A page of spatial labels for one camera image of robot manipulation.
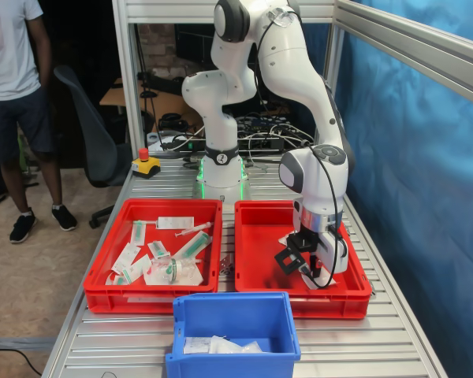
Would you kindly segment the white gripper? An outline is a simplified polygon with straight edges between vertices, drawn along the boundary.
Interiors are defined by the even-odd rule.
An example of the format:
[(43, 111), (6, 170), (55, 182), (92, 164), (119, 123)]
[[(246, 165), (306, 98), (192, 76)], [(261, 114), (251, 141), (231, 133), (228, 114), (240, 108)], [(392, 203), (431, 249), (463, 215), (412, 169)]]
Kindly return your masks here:
[(311, 275), (317, 278), (322, 276), (323, 266), (333, 274), (343, 273), (348, 267), (348, 245), (340, 233), (319, 233), (316, 256), (310, 255), (310, 270)]

